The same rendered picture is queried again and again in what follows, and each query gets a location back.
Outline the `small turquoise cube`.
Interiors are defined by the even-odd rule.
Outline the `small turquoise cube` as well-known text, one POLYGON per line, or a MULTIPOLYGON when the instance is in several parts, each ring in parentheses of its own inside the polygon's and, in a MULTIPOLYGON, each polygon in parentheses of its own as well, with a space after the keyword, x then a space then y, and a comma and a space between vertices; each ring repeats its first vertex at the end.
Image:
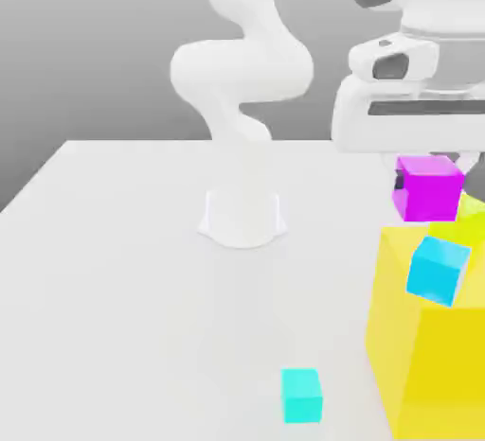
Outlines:
POLYGON ((280 373, 280 397, 286 424, 319 423, 323 415, 323 391, 313 368, 284 368, 280 373))

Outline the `small blue cube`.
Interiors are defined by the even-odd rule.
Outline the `small blue cube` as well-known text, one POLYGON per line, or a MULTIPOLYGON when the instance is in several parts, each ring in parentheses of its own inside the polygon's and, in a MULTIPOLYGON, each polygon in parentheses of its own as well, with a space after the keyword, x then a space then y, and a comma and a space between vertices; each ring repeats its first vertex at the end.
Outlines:
POLYGON ((405 290, 451 308, 461 288, 472 249, 426 236, 412 255, 405 290))

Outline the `large yellow box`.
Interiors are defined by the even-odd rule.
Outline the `large yellow box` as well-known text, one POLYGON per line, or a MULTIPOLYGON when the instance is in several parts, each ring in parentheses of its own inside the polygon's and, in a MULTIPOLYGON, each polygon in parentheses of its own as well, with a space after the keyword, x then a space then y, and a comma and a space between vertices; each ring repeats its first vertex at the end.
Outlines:
POLYGON ((485 244, 450 308, 406 291, 423 227, 381 231, 366 349, 396 439, 485 440, 485 244))

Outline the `small lime cube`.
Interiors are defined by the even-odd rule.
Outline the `small lime cube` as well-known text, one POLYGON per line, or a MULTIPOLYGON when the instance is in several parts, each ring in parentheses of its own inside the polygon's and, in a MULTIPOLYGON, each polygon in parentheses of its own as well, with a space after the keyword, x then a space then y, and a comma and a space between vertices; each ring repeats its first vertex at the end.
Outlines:
POLYGON ((462 192, 454 221, 435 221, 428 235, 467 247, 485 241, 485 202, 462 192))

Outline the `small magenta cube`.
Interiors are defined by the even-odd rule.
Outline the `small magenta cube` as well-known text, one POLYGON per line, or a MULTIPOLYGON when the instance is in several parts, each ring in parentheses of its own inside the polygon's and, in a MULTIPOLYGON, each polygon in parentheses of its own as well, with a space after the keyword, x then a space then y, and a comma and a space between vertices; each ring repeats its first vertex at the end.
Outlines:
POLYGON ((454 221, 465 175, 445 155, 400 155, 404 188, 392 201, 404 221, 454 221))

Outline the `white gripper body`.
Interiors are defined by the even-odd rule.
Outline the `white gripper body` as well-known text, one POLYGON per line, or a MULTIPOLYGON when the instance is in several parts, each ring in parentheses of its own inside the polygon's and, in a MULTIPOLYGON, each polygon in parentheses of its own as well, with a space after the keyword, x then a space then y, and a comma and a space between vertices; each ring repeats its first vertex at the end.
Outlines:
POLYGON ((350 75, 336 95, 332 140, 349 152, 485 151, 485 90, 437 94, 420 81, 350 75))

